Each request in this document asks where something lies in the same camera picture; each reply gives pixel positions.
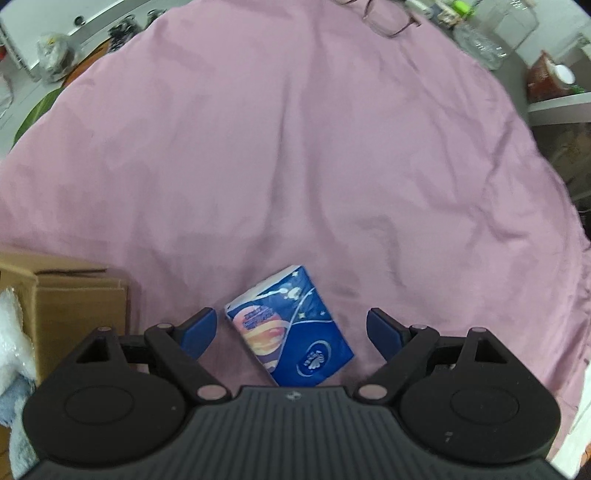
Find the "pink cloth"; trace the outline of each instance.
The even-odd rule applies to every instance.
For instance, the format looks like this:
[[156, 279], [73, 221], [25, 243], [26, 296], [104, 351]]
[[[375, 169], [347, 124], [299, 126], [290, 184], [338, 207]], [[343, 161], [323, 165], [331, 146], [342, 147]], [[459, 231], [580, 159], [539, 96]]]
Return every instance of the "pink cloth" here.
[[[0, 166], [0, 241], [108, 262], [131, 329], [306, 266], [356, 358], [370, 307], [490, 328], [568, 429], [589, 352], [589, 243], [502, 86], [427, 22], [387, 40], [330, 0], [171, 10], [58, 98]], [[203, 365], [268, 377], [220, 320]]]

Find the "circular cap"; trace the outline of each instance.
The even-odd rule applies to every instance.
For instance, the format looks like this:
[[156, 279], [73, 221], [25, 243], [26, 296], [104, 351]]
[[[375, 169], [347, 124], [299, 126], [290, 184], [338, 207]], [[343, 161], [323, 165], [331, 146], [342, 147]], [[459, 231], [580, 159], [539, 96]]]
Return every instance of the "circular cap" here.
[[204, 400], [214, 401], [225, 397], [228, 391], [221, 385], [204, 385], [197, 390], [199, 395]]
[[388, 395], [388, 390], [382, 385], [368, 384], [357, 390], [358, 394], [367, 400], [381, 400]]
[[105, 363], [61, 367], [29, 398], [22, 420], [40, 456], [93, 468], [121, 465], [179, 431], [186, 405], [176, 387]]
[[86, 425], [113, 423], [126, 417], [134, 407], [134, 398], [119, 387], [87, 387], [66, 400], [66, 413]]
[[554, 74], [565, 85], [574, 85], [574, 73], [566, 65], [555, 66]]
[[500, 425], [517, 415], [517, 399], [499, 388], [467, 388], [451, 400], [453, 411], [464, 420], [478, 425]]

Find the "blue tissue pack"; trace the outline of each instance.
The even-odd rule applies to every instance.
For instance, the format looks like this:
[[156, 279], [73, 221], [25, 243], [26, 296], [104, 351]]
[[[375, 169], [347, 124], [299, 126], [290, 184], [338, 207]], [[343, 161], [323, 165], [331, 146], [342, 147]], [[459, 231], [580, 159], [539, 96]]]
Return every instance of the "blue tissue pack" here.
[[260, 282], [226, 315], [280, 387], [314, 387], [353, 358], [301, 265]]

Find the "planet illustration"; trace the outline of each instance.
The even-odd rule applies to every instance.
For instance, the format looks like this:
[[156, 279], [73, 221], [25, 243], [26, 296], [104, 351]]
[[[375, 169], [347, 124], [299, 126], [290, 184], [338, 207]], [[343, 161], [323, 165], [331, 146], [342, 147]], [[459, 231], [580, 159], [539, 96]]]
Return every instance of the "planet illustration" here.
[[273, 309], [260, 305], [243, 308], [232, 321], [257, 356], [266, 356], [275, 352], [281, 346], [290, 325]]

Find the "logo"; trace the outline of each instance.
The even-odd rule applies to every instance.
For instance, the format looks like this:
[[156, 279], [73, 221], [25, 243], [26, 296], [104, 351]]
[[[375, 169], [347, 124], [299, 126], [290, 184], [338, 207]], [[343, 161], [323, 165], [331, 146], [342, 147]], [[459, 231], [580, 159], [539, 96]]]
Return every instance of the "logo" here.
[[320, 371], [330, 360], [330, 345], [324, 340], [312, 343], [306, 354], [297, 364], [297, 372], [302, 377], [311, 377]]
[[298, 401], [301, 398], [301, 393], [294, 390], [293, 392], [286, 393], [285, 397], [290, 401]]
[[275, 312], [271, 310], [269, 307], [264, 305], [255, 306], [254, 310], [251, 310], [250, 312], [247, 312], [244, 315], [244, 320], [242, 324], [244, 325], [245, 329], [252, 330], [257, 325], [266, 322], [268, 319], [273, 317], [273, 315], [275, 315]]

